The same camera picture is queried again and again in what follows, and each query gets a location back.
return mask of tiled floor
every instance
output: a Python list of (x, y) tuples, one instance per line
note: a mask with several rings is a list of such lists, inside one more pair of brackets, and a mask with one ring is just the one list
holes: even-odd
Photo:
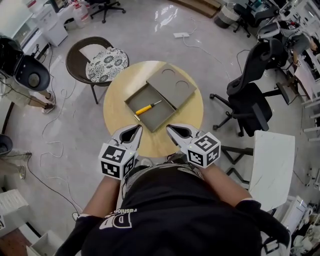
[[(237, 78), (241, 72), (237, 63), (237, 53), (243, 49), (251, 49), (256, 39), (247, 38), (243, 30), (233, 33), (231, 28), (221, 29), (211, 19), (208, 19), (190, 9), (166, 0), (122, 0), (121, 11), (109, 11), (106, 24), (102, 24), (102, 14), (94, 17), (90, 25), (83, 29), (71, 31), (69, 36), (58, 48), (53, 49), (51, 74), (53, 89), (57, 96), (57, 107), (49, 115), (41, 114), (39, 109), (26, 107), (13, 108), (6, 133), (12, 138), (17, 148), (30, 150), (33, 153), (30, 161), (31, 170), (51, 188), (69, 198), (68, 187), (60, 179), (46, 179), (61, 177), (67, 179), (74, 201), (84, 208), (93, 195), (102, 176), (96, 172), (97, 157), (102, 142), (111, 137), (106, 129), (103, 118), (103, 100), (105, 89), (97, 87), (96, 93), (100, 98), (99, 105), (95, 104), (89, 86), (76, 83), (75, 90), (70, 98), (65, 100), (61, 90), (66, 89), (70, 95), (75, 80), (68, 74), (65, 58), (70, 47), (77, 41), (90, 37), (100, 36), (109, 40), (114, 47), (124, 50), (130, 59), (130, 64), (142, 61), (158, 60), (177, 65), (185, 70), (198, 84), (204, 104), (202, 129), (213, 132), (212, 125), (218, 124), (225, 117), (226, 106), (209, 99), (210, 93), (227, 97), (226, 87), (230, 78)], [(175, 39), (173, 33), (192, 32), (196, 20), (197, 30), (186, 38), (189, 45), (201, 46), (215, 56), (205, 53), (201, 49), (190, 48), (184, 45), (182, 39)], [(239, 62), (243, 68), (248, 52), (239, 54)], [(273, 90), (276, 81), (280, 81), (280, 74), (272, 73), (263, 76), (257, 85), (263, 91)], [(317, 167), (317, 144), (308, 143), (307, 137), (301, 132), (301, 126), (310, 126), (305, 111), (302, 116), (300, 99), (296, 99), (287, 106), (279, 96), (269, 97), (268, 102), (273, 111), (273, 117), (268, 122), (270, 132), (293, 135), (296, 137), (295, 174), (292, 176), (290, 194), (299, 194), (307, 202), (313, 199), (317, 202), (319, 192), (312, 187), (305, 189), (306, 173), (309, 167)], [(45, 125), (57, 117), (46, 128), (43, 138), (42, 131)], [(213, 134), (223, 145), (234, 147), (253, 147), (253, 138), (236, 136), (237, 122), (229, 121)], [(52, 152), (61, 157), (50, 154), (40, 156), (45, 152)], [(244, 177), (252, 171), (253, 158), (245, 156), (236, 168)], [(218, 165), (227, 170), (231, 165), (224, 155)], [(17, 176), (8, 177), (10, 188), (18, 188), (31, 206), (31, 224), (44, 233), (51, 229), (62, 239), (65, 239), (74, 227), (71, 214), (74, 208), (62, 197), (44, 187), (30, 173), (25, 180)]]

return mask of power strip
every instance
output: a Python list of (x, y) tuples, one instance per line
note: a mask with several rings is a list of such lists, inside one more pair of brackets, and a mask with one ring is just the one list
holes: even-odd
[(182, 33), (173, 33), (175, 38), (188, 38), (190, 37), (190, 35), (186, 32), (182, 32)]

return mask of round wooden table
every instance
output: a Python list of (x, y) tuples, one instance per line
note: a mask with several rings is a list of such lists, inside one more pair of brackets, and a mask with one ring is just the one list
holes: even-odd
[[(105, 125), (111, 134), (122, 127), (138, 123), (134, 118), (134, 113), (126, 105), (125, 100), (144, 86), (147, 79), (164, 64), (166, 63), (162, 61), (139, 62), (127, 67), (115, 77), (105, 94), (103, 103)], [(149, 131), (142, 122), (139, 122), (143, 126), (142, 138), (138, 149), (138, 153), (142, 157), (166, 157), (179, 150), (167, 135), (166, 125), (189, 124), (199, 129), (202, 123), (204, 104), (198, 86), (186, 72), (177, 66), (172, 66), (192, 83), (197, 90), (156, 131)]]

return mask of yellow screwdriver handle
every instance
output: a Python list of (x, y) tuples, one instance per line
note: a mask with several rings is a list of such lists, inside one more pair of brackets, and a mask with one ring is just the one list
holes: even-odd
[(138, 116), (138, 115), (141, 115), (142, 113), (146, 112), (147, 110), (151, 109), (152, 106), (151, 105), (148, 105), (148, 106), (145, 106), (141, 109), (139, 109), (137, 112), (135, 112), (135, 114)]

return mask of black and white cushion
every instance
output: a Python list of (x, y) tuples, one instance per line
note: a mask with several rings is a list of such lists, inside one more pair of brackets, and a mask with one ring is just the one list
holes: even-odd
[(108, 47), (91, 60), (87, 74), (92, 82), (110, 82), (128, 65), (129, 59), (124, 51)]

